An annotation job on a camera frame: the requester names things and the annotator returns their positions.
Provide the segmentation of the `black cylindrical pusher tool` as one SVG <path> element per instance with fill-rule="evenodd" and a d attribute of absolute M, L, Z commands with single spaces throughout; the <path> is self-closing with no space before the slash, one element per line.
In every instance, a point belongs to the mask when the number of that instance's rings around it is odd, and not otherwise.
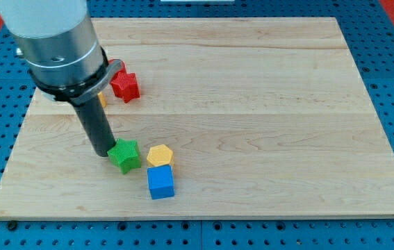
<path fill-rule="evenodd" d="M 107 152 L 115 146 L 116 141 L 99 97 L 95 96 L 79 106 L 74 106 L 74 111 L 95 153 L 107 157 Z"/>

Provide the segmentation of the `yellow block behind arm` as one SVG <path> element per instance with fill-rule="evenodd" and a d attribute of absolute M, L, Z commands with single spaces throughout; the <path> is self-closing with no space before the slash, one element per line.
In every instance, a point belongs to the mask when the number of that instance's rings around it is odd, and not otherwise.
<path fill-rule="evenodd" d="M 101 103 L 101 106 L 102 106 L 103 108 L 105 108 L 105 107 L 107 106 L 107 101 L 106 101 L 106 98 L 105 98 L 103 92 L 99 92 L 97 96 L 98 96 L 98 98 L 99 98 L 99 101 L 100 101 L 100 103 Z"/>

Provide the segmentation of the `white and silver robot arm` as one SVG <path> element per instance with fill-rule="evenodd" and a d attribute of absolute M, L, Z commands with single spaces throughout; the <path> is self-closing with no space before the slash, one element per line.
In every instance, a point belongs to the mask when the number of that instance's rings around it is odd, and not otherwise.
<path fill-rule="evenodd" d="M 0 0 L 0 15 L 36 86 L 73 106 L 96 154 L 105 157 L 115 138 L 98 94 L 122 61 L 107 59 L 86 1 Z"/>

